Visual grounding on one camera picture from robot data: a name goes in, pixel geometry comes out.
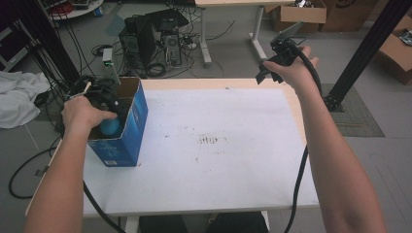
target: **human arm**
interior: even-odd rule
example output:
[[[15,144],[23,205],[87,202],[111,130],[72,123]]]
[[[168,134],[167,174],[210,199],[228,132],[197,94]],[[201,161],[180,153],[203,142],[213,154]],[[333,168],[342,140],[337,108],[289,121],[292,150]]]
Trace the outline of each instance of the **human arm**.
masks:
[[[304,47],[308,56],[310,48]],[[318,58],[313,58],[314,66]],[[386,232],[374,188],[358,158],[337,129],[315,82],[301,59],[269,70],[290,84],[299,99],[312,176],[327,232]]]
[[[64,104],[65,135],[31,203],[24,232],[81,232],[83,169],[91,128],[116,114],[93,108],[84,96]]]

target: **blue box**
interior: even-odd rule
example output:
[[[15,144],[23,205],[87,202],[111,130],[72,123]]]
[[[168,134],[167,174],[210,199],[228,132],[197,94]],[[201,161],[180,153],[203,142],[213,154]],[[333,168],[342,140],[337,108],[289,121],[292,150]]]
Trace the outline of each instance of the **blue box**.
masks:
[[[120,83],[120,101],[131,102],[121,135],[118,138],[105,139],[96,127],[87,141],[107,167],[136,166],[148,116],[148,105],[140,79],[120,78]]]

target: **floor mat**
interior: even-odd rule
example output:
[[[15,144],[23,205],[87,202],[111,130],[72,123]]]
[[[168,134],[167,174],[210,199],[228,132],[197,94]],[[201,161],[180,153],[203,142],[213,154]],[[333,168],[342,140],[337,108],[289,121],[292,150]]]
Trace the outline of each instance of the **floor mat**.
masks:
[[[334,84],[322,84],[323,95],[326,96]],[[343,113],[330,113],[340,133],[346,137],[385,137],[373,115],[361,100],[358,92],[352,87],[342,101]]]

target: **person's right hand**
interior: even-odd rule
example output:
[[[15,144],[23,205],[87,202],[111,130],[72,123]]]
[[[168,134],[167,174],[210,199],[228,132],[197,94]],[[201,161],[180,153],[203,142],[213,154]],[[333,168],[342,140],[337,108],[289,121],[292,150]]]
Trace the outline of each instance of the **person's right hand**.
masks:
[[[117,117],[115,113],[94,108],[84,96],[77,96],[64,103],[64,109],[61,113],[66,132],[73,128],[76,128],[77,131],[84,129],[89,132],[91,128],[99,125],[103,119]]]
[[[302,52],[307,57],[309,57],[311,49],[310,47],[302,47]],[[316,67],[319,62],[319,58],[314,57],[310,59],[310,61],[312,62],[313,66]],[[264,61],[263,65],[268,70],[279,74],[282,77],[282,79],[287,84],[289,84],[295,91],[299,91],[302,88],[307,88],[313,85],[316,86],[315,82],[313,81],[312,75],[306,68],[302,59],[300,59],[299,57],[297,57],[294,60],[291,66],[281,66],[271,61]]]

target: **blue round object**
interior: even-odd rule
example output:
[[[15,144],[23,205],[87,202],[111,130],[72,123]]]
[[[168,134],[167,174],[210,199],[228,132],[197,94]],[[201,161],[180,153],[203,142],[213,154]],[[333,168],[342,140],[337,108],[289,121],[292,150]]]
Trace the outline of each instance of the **blue round object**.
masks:
[[[104,119],[100,123],[100,131],[105,136],[113,137],[120,133],[120,121],[117,118]]]

